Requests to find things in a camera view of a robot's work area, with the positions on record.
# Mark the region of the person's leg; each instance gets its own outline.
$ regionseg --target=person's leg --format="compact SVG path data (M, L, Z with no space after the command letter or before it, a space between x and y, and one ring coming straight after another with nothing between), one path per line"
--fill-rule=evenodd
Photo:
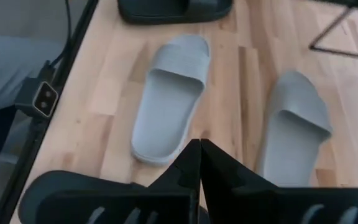
M45 61L53 60L61 50L62 46L50 42L0 37L0 152L16 113L13 104L22 81L36 77Z

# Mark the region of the wooden table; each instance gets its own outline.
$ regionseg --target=wooden table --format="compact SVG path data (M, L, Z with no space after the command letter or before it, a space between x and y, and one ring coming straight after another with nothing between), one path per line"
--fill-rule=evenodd
M334 127L311 183L358 186L358 60L308 50L342 10L302 0L235 0L217 22L129 26L116 1L100 0L25 188L49 170L143 185L164 172L132 158L130 140L150 60L182 33L204 36L213 52L188 140L209 138L253 169L269 90L280 74L296 69L316 85ZM358 50L358 12L323 44ZM11 223L19 223L16 212Z

